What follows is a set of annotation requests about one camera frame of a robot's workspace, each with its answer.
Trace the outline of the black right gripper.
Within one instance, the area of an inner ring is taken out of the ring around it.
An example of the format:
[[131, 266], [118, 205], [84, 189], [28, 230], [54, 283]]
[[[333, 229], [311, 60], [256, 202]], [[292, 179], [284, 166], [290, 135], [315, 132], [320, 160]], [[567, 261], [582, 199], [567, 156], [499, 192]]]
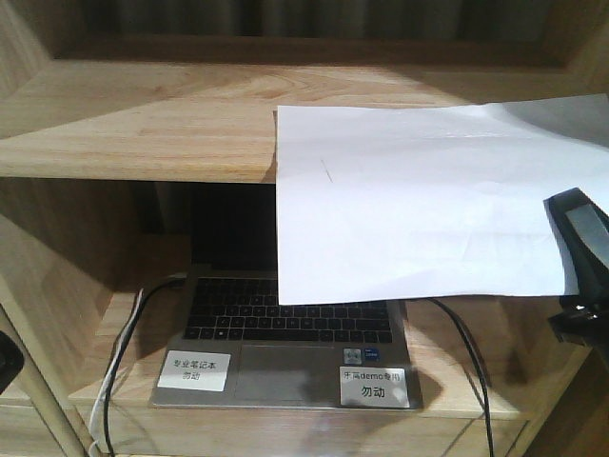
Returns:
[[581, 296], [561, 296], [561, 312], [548, 323], [560, 342], [593, 348], [607, 362], [608, 215], [579, 188], [551, 196], [547, 206], [570, 254]]

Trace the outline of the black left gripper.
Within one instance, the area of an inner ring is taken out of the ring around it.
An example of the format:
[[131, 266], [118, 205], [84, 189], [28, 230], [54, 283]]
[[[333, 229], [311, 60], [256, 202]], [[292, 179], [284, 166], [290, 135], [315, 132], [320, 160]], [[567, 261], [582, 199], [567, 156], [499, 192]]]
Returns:
[[24, 366], [23, 352], [4, 331], [0, 332], [0, 356], [0, 392], [3, 393]]

